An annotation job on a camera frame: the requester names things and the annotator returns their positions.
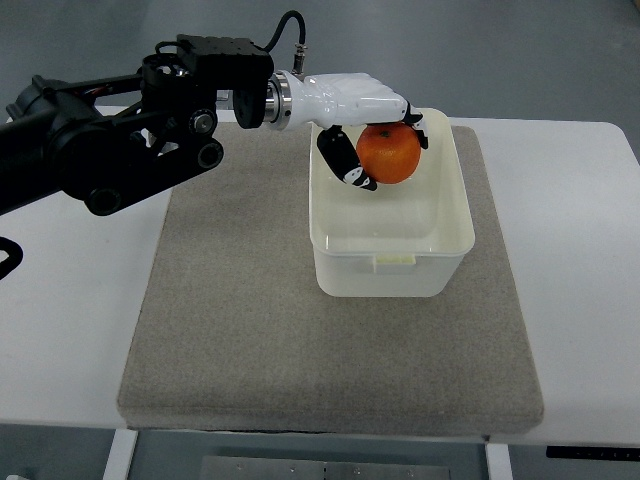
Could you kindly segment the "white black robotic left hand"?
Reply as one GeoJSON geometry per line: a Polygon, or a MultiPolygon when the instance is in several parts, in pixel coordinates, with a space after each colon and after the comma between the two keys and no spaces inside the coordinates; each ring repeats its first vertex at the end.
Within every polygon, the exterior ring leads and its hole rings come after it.
{"type": "Polygon", "coordinates": [[[289,130],[312,122],[316,145],[336,178],[374,191],[380,184],[363,169],[356,144],[368,125],[401,122],[415,130],[421,153],[428,148],[423,114],[390,87],[365,73],[325,74],[299,80],[276,72],[269,81],[263,122],[289,130]]]}

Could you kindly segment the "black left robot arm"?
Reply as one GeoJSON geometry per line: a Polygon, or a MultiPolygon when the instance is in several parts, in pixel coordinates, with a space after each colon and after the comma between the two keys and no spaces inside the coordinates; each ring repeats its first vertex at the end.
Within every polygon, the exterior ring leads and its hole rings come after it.
{"type": "Polygon", "coordinates": [[[108,216],[215,168],[216,97],[245,129],[265,115],[274,65],[246,38],[180,35],[126,76],[69,83],[35,76],[1,128],[1,210],[57,192],[108,216]]]}

